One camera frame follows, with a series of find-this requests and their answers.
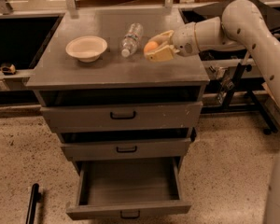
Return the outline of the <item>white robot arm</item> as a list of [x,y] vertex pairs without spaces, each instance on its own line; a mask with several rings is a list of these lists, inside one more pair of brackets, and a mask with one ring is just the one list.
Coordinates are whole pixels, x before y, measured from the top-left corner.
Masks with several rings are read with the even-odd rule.
[[[252,57],[280,108],[280,42],[250,0],[233,0],[218,17],[186,24],[152,37],[144,48],[151,62],[195,55],[202,50],[242,46]],[[280,151],[270,177],[263,224],[280,224]]]

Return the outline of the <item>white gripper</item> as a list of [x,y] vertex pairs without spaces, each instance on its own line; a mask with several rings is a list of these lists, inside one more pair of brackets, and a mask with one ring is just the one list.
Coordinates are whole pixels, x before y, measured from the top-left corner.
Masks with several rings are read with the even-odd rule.
[[195,22],[184,24],[183,26],[174,30],[163,32],[151,38],[152,41],[159,45],[156,49],[144,53],[145,57],[151,62],[166,62],[174,58],[177,53],[180,56],[188,57],[198,54],[199,48],[195,34]]

